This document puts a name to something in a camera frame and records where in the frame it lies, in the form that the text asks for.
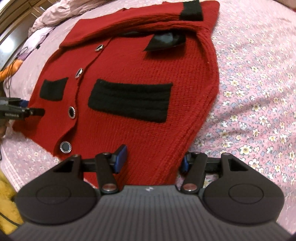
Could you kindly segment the left hand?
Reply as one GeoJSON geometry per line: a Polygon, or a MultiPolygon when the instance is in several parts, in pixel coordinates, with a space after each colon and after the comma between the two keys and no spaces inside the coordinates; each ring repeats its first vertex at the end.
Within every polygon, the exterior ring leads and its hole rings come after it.
{"type": "Polygon", "coordinates": [[[6,134],[6,129],[9,125],[8,120],[1,120],[1,124],[0,124],[0,139],[3,138],[3,136],[6,134]]]}

